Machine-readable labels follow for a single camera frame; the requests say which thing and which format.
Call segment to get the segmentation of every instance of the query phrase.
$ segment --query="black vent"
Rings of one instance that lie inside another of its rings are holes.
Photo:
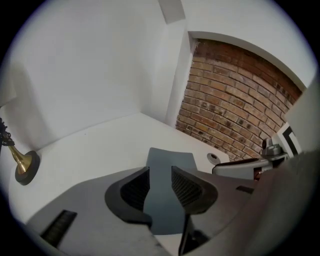
[[[151,217],[143,212],[149,188],[149,167],[144,167],[111,184],[104,200],[110,211],[121,220],[151,227]]]
[[[218,198],[215,186],[176,166],[171,168],[171,182],[186,214],[204,213]]]
[[[176,171],[171,172],[172,188],[183,207],[198,200],[202,194],[201,187]]]
[[[139,211],[143,211],[145,199],[149,189],[149,172],[146,171],[140,176],[123,185],[120,190],[120,194],[122,199],[128,205]]]
[[[63,210],[41,234],[41,237],[53,247],[57,247],[76,216],[76,212]]]

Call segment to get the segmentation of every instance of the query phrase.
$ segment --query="brick wall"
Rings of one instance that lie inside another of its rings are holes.
[[[301,91],[279,69],[242,48],[199,40],[176,128],[229,155],[258,157]]]

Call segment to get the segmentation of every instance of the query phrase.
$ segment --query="white wall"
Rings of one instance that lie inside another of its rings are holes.
[[[17,147],[37,150],[86,127],[140,112],[152,93],[165,28],[157,0],[43,5],[18,33],[6,65],[17,98],[0,109],[0,116]],[[4,186],[14,164],[2,148]]]
[[[196,38],[234,44],[270,61],[298,87],[308,87],[317,61],[289,16],[271,0],[182,0]]]
[[[140,111],[174,127],[191,66],[190,37],[245,48],[300,88],[309,86],[316,60],[294,23],[271,2],[179,1],[55,0],[42,6],[16,37],[3,69],[17,98],[0,116],[17,147],[36,150]],[[14,165],[3,148],[5,191]]]

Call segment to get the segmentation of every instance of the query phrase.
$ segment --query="black grille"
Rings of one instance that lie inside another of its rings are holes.
[[[143,174],[123,185],[120,189],[120,194],[128,205],[139,211],[143,211],[149,189],[149,172],[145,171]]]
[[[63,210],[41,234],[41,237],[53,247],[57,247],[76,216],[76,212]]]
[[[202,188],[195,182],[172,171],[172,188],[183,207],[198,200],[202,195]]]

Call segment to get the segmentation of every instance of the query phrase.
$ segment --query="black slot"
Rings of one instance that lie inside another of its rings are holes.
[[[243,192],[246,192],[246,193],[249,193],[249,194],[252,194],[254,192],[253,188],[247,187],[247,186],[238,186],[236,188],[236,190],[243,191]]]
[[[41,237],[53,247],[57,247],[76,216],[76,212],[63,210],[41,234]]]

